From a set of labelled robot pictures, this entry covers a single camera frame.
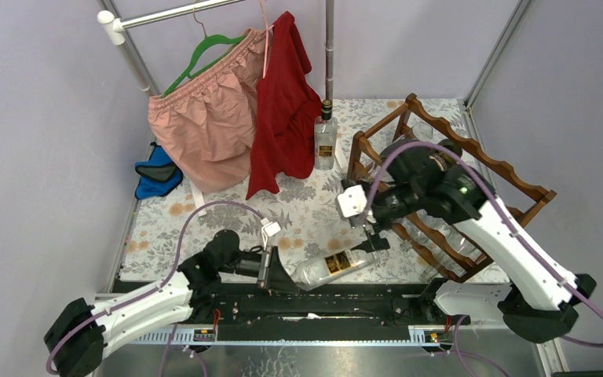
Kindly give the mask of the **clear square liquor bottle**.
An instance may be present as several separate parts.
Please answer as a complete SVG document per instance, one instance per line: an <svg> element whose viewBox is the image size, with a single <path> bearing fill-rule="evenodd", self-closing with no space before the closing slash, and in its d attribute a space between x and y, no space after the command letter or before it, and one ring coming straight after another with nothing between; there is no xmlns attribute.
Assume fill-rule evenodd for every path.
<svg viewBox="0 0 603 377"><path fill-rule="evenodd" d="M363 250L345 250L310 258L297 265L291 279L304 291L329 284L376 263L374 253Z"/></svg>

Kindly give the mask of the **small clear bottle bluish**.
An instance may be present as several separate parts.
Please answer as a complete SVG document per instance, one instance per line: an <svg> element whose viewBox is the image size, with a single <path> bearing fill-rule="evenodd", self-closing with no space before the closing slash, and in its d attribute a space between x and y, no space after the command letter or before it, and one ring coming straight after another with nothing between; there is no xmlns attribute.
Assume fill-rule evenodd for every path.
<svg viewBox="0 0 603 377"><path fill-rule="evenodd" d="M417 214L408 215L406 219L412 231L400 235L427 264L422 274L424 281L441 276L463 283L492 263L472 239L455 227L441 222L434 228Z"/></svg>

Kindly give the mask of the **clear glass flask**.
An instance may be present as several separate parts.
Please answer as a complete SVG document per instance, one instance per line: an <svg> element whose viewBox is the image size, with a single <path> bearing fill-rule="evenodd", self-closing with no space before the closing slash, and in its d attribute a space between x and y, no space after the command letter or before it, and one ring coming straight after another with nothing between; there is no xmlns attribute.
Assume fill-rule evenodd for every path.
<svg viewBox="0 0 603 377"><path fill-rule="evenodd" d="M410 123L408 127L409 131L406 133L408 137L428 142L433 140L433 128L428 123Z"/></svg>

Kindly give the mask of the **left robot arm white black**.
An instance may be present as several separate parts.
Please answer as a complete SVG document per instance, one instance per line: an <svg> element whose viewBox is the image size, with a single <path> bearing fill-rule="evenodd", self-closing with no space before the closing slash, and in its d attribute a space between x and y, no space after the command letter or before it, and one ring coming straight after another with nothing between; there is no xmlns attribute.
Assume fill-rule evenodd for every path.
<svg viewBox="0 0 603 377"><path fill-rule="evenodd" d="M43 337L48 372L88 376L118 348L150 331L188 319L204 322L211 315L222 273L255 277L258 288L272 293L300 291L277 247L243 251L239 245L236 232L221 230L171 276L108 300L69 302Z"/></svg>

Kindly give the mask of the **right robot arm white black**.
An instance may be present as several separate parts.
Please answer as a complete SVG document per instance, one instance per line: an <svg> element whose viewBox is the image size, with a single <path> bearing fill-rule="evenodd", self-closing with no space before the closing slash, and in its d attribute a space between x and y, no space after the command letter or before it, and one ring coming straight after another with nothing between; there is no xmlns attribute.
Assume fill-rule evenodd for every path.
<svg viewBox="0 0 603 377"><path fill-rule="evenodd" d="M534 343L572 330L579 318L576 306L590 297L595 280L554 261L457 154L441 145L401 140L386 149L381 171L393 179L393 187L348 187L338 197L344 217L379 230L424 210L475 243L509 277L506 284L433 283L418 304L423 320L437 324L463 315L494 320Z"/></svg>

